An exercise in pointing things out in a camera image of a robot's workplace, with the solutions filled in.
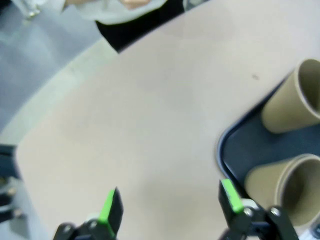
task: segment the white cup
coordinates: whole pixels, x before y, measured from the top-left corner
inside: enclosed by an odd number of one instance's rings
[[[302,61],[266,103],[261,116],[272,133],[320,123],[320,61]]]

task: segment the gray floor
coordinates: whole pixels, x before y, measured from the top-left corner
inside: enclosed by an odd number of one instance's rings
[[[73,7],[61,15],[44,9],[25,21],[8,6],[0,15],[0,132],[39,87],[100,37]]]

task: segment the navy blue tray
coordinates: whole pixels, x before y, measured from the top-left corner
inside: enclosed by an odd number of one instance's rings
[[[281,134],[273,134],[263,126],[262,108],[278,87],[228,128],[218,143],[218,165],[243,198],[249,197],[244,183],[252,168],[300,154],[320,156],[320,124]]]

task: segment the paper cup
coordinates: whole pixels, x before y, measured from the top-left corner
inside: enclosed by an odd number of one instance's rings
[[[320,157],[302,154],[253,168],[245,179],[249,196],[268,209],[282,206],[293,226],[311,226],[320,214]]]
[[[272,133],[320,123],[320,61],[300,63],[266,103],[261,117]]]

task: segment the person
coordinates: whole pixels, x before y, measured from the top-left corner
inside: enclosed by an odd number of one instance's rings
[[[183,0],[47,0],[46,5],[58,11],[74,5],[117,52],[185,11]]]
[[[12,0],[14,5],[20,10],[22,15],[27,19],[31,19],[40,13],[37,5],[28,0]]]

